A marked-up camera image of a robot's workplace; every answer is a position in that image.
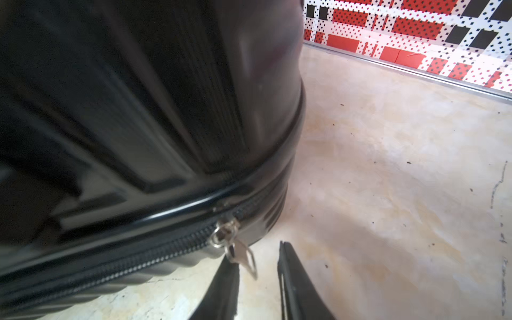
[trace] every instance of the zipper pull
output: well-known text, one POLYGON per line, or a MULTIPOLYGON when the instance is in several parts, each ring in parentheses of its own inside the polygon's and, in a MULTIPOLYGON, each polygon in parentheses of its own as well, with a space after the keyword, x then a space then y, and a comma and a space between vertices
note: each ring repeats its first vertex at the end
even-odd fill
POLYGON ((232 217, 229 221, 217 221, 217 227, 211 234, 209 241, 215 248, 224 247, 226 257, 231 263, 243 266, 249 274, 258 279, 258 270, 252 250, 242 241, 237 239, 240 222, 232 217))

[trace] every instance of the patterned wall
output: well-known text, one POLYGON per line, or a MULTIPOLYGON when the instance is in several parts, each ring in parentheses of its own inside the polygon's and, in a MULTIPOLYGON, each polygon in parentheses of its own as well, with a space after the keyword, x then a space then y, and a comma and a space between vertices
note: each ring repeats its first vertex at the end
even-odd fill
POLYGON ((512 92, 512 0, 306 0, 304 40, 512 92))

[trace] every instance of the red rectangle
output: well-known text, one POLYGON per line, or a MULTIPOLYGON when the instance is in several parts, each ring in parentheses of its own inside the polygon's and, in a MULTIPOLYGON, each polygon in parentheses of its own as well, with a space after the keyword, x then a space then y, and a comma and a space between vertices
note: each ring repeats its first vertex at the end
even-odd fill
POLYGON ((384 31, 384 28, 386 27, 386 23, 388 22, 389 15, 386 14, 386 19, 384 19, 384 23, 382 24, 382 28, 380 28, 382 31, 384 31))
POLYGON ((417 69, 425 57, 426 56, 424 54, 400 50, 398 57, 396 57, 395 63, 417 69))
POLYGON ((427 71, 430 73, 441 74, 441 70, 443 70, 447 62, 448 60, 445 59, 434 58, 434 60, 432 60, 432 62, 430 63, 430 66, 427 69, 427 71))
POLYGON ((453 70, 450 72, 450 74, 448 75, 449 78, 453 78, 453 79, 459 79, 459 80, 462 80, 464 79, 464 77, 466 76, 466 74, 468 73, 468 71, 471 69, 472 66, 470 65, 465 65, 463 63, 457 63, 455 65, 455 67, 453 68, 453 70))
POLYGON ((373 28, 375 28, 375 23, 377 22, 377 17, 378 17, 378 15, 375 15, 375 17, 373 17, 372 31, 373 31, 373 28))
POLYGON ((389 62, 395 62, 396 58, 398 57, 398 53, 400 52, 400 49, 395 49, 391 47, 384 47, 382 50, 382 53, 380 54, 379 59, 389 62))
POLYGON ((435 0, 435 1, 424 1, 418 0, 403 0, 402 9, 432 12, 432 13, 443 13, 450 14, 457 4, 457 0, 435 0))
POLYGON ((359 46, 359 40, 329 34, 329 37, 327 38, 327 45, 350 52, 356 52, 357 46, 359 46))
POLYGON ((375 54, 375 50, 377 50, 377 46, 378 45, 373 46, 373 50, 372 50, 372 53, 370 54, 370 57, 373 57, 373 55, 375 54))
POLYGON ((366 49, 368 48, 368 42, 365 43, 365 47, 362 49, 362 55, 365 55, 366 49))
POLYGON ((398 17, 391 32, 434 40, 441 31, 443 25, 443 23, 438 24, 435 22, 398 17))
POLYGON ((332 21, 341 24, 364 27, 368 19, 368 14, 364 12, 355 12, 343 9, 334 9, 332 13, 332 21))
POLYGON ((372 4, 372 0, 337 0, 339 2, 353 2, 357 4, 370 5, 372 4))
POLYGON ((324 39, 324 33, 320 32, 320 31, 317 31, 315 33, 315 42, 317 44, 321 44, 323 39, 324 39))
POLYGON ((309 41, 309 38, 311 38, 311 30, 304 29, 304 40, 309 41))
POLYGON ((496 80, 498 80, 500 77, 501 77, 501 72, 494 71, 493 76, 487 81, 485 86, 488 88, 492 88, 492 86, 494 86, 494 82, 496 82, 496 80))

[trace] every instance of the floor crack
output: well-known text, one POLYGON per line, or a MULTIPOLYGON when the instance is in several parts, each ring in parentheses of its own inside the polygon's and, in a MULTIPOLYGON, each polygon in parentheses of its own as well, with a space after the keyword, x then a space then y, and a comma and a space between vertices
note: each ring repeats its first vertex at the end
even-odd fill
POLYGON ((501 180, 496 183, 496 185, 493 188, 493 193, 490 196, 490 208, 492 209, 494 206, 494 194, 496 193, 496 189, 498 189, 498 186, 503 183, 503 180, 505 180, 505 169, 507 168, 508 161, 505 161, 505 164, 503 165, 503 171, 501 172, 501 180))
POLYGON ((143 315, 142 317, 147 316, 147 314, 148 314, 151 310, 153 310, 154 308, 155 308, 155 307, 151 307, 148 311, 146 311, 146 312, 144 313, 144 315, 143 315))
POLYGON ((501 266, 501 271, 503 273, 503 278, 501 279, 501 315, 505 315, 505 302, 507 302, 507 288, 505 286, 505 273, 507 271, 507 258, 503 258, 503 265, 501 266))
POLYGON ((179 278, 170 278, 170 279, 158 279, 155 281, 146 281, 145 283, 157 283, 157 282, 167 282, 167 281, 182 281, 185 279, 179 279, 179 278))

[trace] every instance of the polka dot pattern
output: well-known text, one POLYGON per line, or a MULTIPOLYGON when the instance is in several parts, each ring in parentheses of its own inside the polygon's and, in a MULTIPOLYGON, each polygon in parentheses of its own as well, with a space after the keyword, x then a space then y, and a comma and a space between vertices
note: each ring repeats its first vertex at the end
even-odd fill
POLYGON ((434 58, 429 68, 427 69, 430 73, 440 74, 441 70, 443 70, 444 66, 448 63, 448 60, 441 58, 434 58))
POLYGON ((435 39, 443 23, 426 22, 421 20, 397 18, 393 25, 392 32, 411 35, 425 39, 435 39))
POLYGON ((320 31, 317 31, 315 33, 315 42, 317 44, 321 44, 323 39, 324 39, 324 33, 320 32, 320 31))
POLYGON ((464 63, 457 63, 453 70, 448 75, 449 78, 462 80, 466 76, 466 74, 470 71, 472 66, 465 65, 464 63))
POLYGON ((501 78, 501 74, 502 74, 502 72, 495 71, 494 74, 492 75, 492 77, 487 81, 485 86, 488 88, 492 88, 494 86, 494 84, 496 83, 496 81, 501 78))
POLYGON ((334 9, 332 15, 333 22, 364 27, 368 19, 367 13, 360 13, 350 10, 334 9))
POLYGON ((309 40, 310 37, 311 37, 311 30, 304 29, 304 40, 309 40))
POLYGON ((343 2, 352 2, 352 3, 355 3, 355 4, 363 4, 363 5, 370 5, 370 4, 372 4, 372 0, 346 0, 346 1, 343 1, 343 2))
POLYGON ((402 9, 450 14, 457 0, 403 0, 402 9))

